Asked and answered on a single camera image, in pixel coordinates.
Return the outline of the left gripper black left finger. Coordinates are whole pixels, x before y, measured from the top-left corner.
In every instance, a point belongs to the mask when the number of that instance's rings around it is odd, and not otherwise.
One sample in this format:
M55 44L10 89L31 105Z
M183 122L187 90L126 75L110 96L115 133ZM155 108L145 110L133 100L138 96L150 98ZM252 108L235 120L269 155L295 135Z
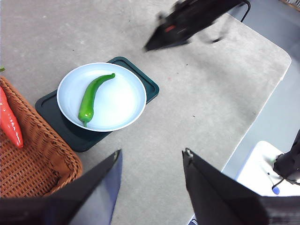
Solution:
M122 151L47 197L2 198L2 225L109 225L122 174Z

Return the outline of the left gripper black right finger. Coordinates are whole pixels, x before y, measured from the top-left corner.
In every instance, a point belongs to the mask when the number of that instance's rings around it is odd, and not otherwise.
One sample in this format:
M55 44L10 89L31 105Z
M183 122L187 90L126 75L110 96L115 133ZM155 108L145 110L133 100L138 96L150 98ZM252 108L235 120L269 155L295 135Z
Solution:
M266 225L260 196L221 173L191 149L182 152L186 188L202 225Z

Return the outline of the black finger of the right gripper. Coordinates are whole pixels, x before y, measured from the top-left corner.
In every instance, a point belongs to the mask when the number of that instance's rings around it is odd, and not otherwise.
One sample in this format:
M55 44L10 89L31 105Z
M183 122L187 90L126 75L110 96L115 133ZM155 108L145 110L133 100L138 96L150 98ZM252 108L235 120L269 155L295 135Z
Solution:
M171 48L189 43L194 35L192 24L162 24L159 25L144 46L145 51Z

